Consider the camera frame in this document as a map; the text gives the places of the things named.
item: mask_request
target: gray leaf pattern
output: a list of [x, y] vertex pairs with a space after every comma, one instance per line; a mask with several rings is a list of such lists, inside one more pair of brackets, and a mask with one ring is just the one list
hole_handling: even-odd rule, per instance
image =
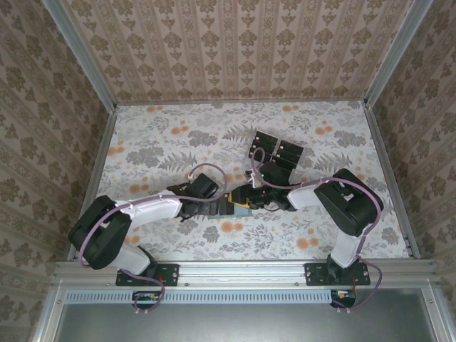
[[[202, 162], [222, 167], [230, 191], [245, 182], [249, 146], [260, 130], [304, 147], [292, 182], [332, 175], [342, 167], [364, 180], [385, 210], [363, 255], [408, 256], [361, 103], [120, 106], [117, 113], [100, 195], [116, 200], [152, 195], [186, 182], [187, 173]], [[199, 172], [222, 182], [217, 170], [204, 166]], [[12, 188], [4, 195], [22, 196]], [[164, 219], [130, 230], [126, 242], [164, 261], [324, 259], [337, 234], [333, 220], [317, 206], [300, 212], [257, 210], [251, 217], [229, 219]]]

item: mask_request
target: black mounting plate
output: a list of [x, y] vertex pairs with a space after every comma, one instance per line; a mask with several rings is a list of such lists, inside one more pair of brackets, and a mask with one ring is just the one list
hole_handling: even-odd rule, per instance
[[350, 276], [340, 279], [336, 282], [335, 279], [328, 273], [328, 265], [326, 262], [313, 262], [304, 264], [304, 275], [306, 276], [307, 286], [353, 286], [353, 279], [356, 286], [371, 285], [368, 267], [362, 262], [353, 265]]
[[[179, 280], [179, 264], [158, 264], [154, 276], [155, 280], [161, 281], [165, 286], [177, 286]], [[150, 281], [132, 278], [119, 271], [115, 280], [116, 286], [158, 286]]]

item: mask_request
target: ventilation grille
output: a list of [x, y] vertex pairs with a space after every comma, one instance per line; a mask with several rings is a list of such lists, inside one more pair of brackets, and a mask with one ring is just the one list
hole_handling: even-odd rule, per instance
[[[131, 304], [131, 290], [72, 290], [65, 304]], [[320, 304], [331, 303], [331, 290], [208, 291], [168, 290], [163, 304]]]

